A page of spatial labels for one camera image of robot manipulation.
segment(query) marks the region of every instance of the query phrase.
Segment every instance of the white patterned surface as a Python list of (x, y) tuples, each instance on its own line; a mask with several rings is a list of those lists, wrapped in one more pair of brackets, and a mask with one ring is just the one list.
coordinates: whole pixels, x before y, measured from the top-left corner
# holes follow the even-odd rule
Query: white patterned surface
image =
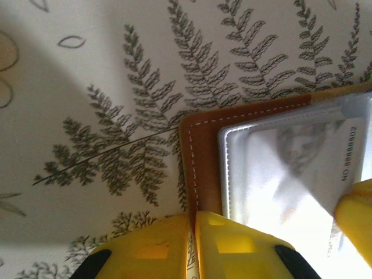
[(368, 0), (179, 5), (0, 2), (0, 278), (68, 278), (106, 238), (182, 213), (180, 116), (369, 78)]

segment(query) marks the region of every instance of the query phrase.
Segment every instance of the yellow plastic object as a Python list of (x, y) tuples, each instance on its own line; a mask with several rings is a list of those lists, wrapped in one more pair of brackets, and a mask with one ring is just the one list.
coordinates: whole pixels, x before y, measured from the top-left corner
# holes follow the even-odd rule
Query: yellow plastic object
[(274, 250), (276, 245), (293, 247), (272, 235), (214, 213), (198, 212), (195, 237), (201, 279), (294, 278)]
[(372, 180), (354, 184), (353, 191), (339, 201), (335, 219), (372, 267)]
[(105, 249), (111, 255), (95, 279), (185, 279), (188, 220), (173, 216), (96, 248), (91, 256)]

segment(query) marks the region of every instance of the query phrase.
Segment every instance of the fern leaf print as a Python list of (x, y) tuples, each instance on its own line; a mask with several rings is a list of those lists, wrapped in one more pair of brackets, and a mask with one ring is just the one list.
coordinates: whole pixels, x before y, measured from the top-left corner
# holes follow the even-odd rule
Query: fern leaf print
[(184, 212), (187, 211), (187, 194), (184, 178), (184, 168), (182, 165), (182, 154), (180, 147), (180, 138), (178, 135), (178, 130), (174, 130), (168, 138), (168, 146), (172, 146), (172, 154), (177, 157), (177, 168), (178, 168), (178, 200), (180, 201), (181, 208)]
[(31, 270), (19, 272), (16, 279), (68, 279), (72, 274), (66, 265), (60, 268), (56, 263), (37, 262), (33, 264)]
[(154, 132), (166, 131), (170, 128), (170, 119), (166, 113), (176, 104), (181, 93), (171, 94), (175, 81), (164, 84), (154, 89), (160, 82), (159, 69), (151, 72), (151, 61), (143, 61), (144, 50), (138, 42), (138, 34), (133, 26), (126, 25), (124, 35), (126, 43), (124, 50), (128, 55), (125, 58), (126, 68), (131, 70), (128, 79), (133, 87), (133, 94), (136, 96), (137, 121), (145, 130)]
[(35, 262), (30, 270), (19, 272), (16, 279), (68, 279), (96, 247), (116, 237), (147, 227), (157, 220), (149, 211), (121, 212), (112, 220), (113, 231), (110, 234), (98, 237), (80, 236), (72, 241), (67, 250), (66, 265), (59, 267), (56, 263)]
[(359, 78), (359, 81), (361, 83), (365, 83), (367, 81), (370, 81), (372, 75), (372, 61), (368, 65), (367, 69), (363, 72), (363, 75)]
[(123, 107), (112, 106), (111, 100), (100, 89), (94, 89), (91, 85), (88, 92), (91, 106), (96, 109), (102, 126), (101, 132), (92, 133), (90, 126), (84, 126), (68, 117), (63, 122), (63, 129), (73, 146), (54, 145), (56, 161), (45, 163), (44, 170), (48, 176), (37, 175), (34, 185), (44, 182), (46, 185), (57, 183), (65, 186), (74, 180), (86, 185), (92, 183), (97, 172), (102, 170), (102, 181), (108, 182), (110, 193), (121, 195), (121, 191), (129, 186), (131, 177), (125, 171), (128, 166), (123, 160), (125, 152), (119, 149), (130, 142), (138, 124), (128, 125), (131, 115), (121, 115)]
[(332, 78), (333, 74), (328, 71), (320, 71), (320, 69), (333, 64), (333, 61), (327, 56), (320, 56), (320, 53), (327, 46), (330, 37), (328, 36), (320, 40), (323, 33), (323, 26), (316, 28), (316, 15), (312, 16), (310, 8), (307, 8), (305, 5), (305, 0), (296, 0), (294, 5), (300, 8), (297, 16), (300, 17), (300, 21), (298, 22), (303, 28), (299, 37), (303, 40), (300, 49), (304, 51), (299, 55), (299, 58), (312, 63), (311, 66), (297, 68), (297, 72), (302, 76), (295, 79), (300, 84), (295, 90), (301, 94), (328, 89), (330, 86), (322, 85), (322, 83)]
[(254, 45), (254, 39), (265, 21), (259, 20), (249, 25), (253, 9), (247, 9), (239, 14), (241, 0), (226, 0), (225, 3), (217, 7), (227, 16), (221, 24), (230, 26), (234, 29), (226, 39), (240, 43), (239, 47), (233, 48), (230, 53), (245, 58), (245, 61), (235, 63), (235, 66), (245, 72), (245, 76), (240, 77), (239, 81), (244, 84), (245, 102), (261, 101), (264, 99), (277, 98), (291, 93), (291, 90), (273, 93), (273, 89), (284, 80), (295, 74), (293, 70), (282, 71), (274, 77), (269, 78), (270, 72), (281, 62), (288, 59), (286, 54), (279, 54), (268, 61), (262, 61), (262, 55), (278, 38), (277, 35), (268, 35), (258, 44)]
[(235, 105), (241, 95), (234, 90), (235, 83), (223, 83), (230, 65), (218, 68), (219, 53), (211, 54), (212, 43), (203, 43), (201, 30), (196, 31), (194, 22), (188, 19), (178, 0), (169, 0), (168, 7), (172, 30), (179, 47), (178, 52), (184, 60), (182, 64), (190, 83), (186, 91), (193, 96), (186, 99), (187, 105), (194, 109), (226, 108)]
[(348, 43), (348, 49), (344, 51), (345, 55), (341, 57), (342, 64), (338, 65), (340, 73), (335, 74), (335, 78), (338, 82), (333, 83), (334, 87), (352, 85), (353, 82), (350, 79), (354, 76), (354, 73), (351, 71), (355, 68), (354, 61), (357, 58), (356, 51), (357, 45), (359, 42), (359, 26), (360, 26), (360, 6), (359, 3), (355, 4), (355, 18), (353, 31), (351, 31), (351, 40)]
[(158, 206), (156, 190), (167, 176), (164, 173), (167, 165), (162, 160), (170, 154), (162, 147), (166, 144), (166, 139), (152, 136), (136, 142), (129, 150), (131, 156), (129, 164), (132, 165), (131, 171), (135, 182), (140, 185), (146, 201), (156, 206)]

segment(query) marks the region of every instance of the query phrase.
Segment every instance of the clear plastic card sleeve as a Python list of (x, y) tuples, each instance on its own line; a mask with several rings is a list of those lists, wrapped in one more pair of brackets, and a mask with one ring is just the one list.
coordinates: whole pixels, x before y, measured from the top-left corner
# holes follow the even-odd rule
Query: clear plastic card sleeve
[(223, 128), (223, 214), (322, 265), (339, 198), (356, 180), (372, 177), (371, 96), (352, 94)]

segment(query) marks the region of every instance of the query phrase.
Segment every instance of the brown leather wallet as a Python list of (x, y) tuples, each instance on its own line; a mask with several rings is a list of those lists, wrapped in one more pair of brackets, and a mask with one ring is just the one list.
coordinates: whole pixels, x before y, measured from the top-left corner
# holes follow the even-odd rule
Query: brown leather wallet
[(200, 112), (185, 117), (180, 123), (180, 141), (192, 224), (195, 222), (197, 210), (222, 214), (217, 143), (217, 135), (222, 127), (308, 106), (312, 102), (335, 96), (371, 89), (371, 83), (364, 83), (235, 108)]

